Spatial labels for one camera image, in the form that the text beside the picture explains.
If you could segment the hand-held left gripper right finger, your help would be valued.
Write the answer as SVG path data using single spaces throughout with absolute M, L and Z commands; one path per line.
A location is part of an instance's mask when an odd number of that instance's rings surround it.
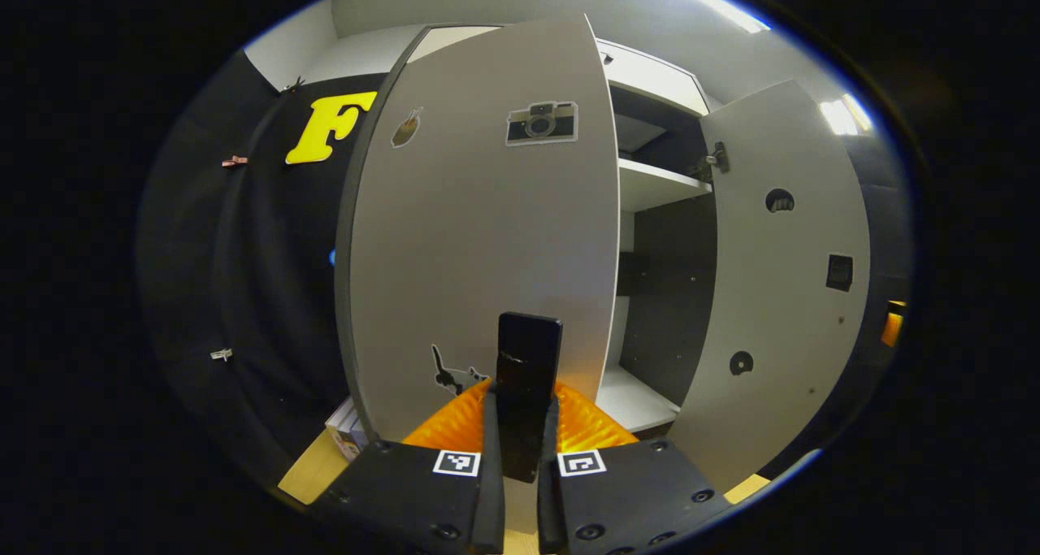
M 536 479 L 542 554 L 662 554 L 731 511 L 671 440 L 638 440 L 557 384 Z

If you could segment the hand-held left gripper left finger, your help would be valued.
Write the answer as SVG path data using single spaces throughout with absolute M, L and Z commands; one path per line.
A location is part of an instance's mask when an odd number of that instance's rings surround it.
M 476 426 L 478 452 L 378 439 L 317 505 L 343 528 L 350 554 L 501 554 L 505 485 L 496 392 L 484 381 L 444 407 Z

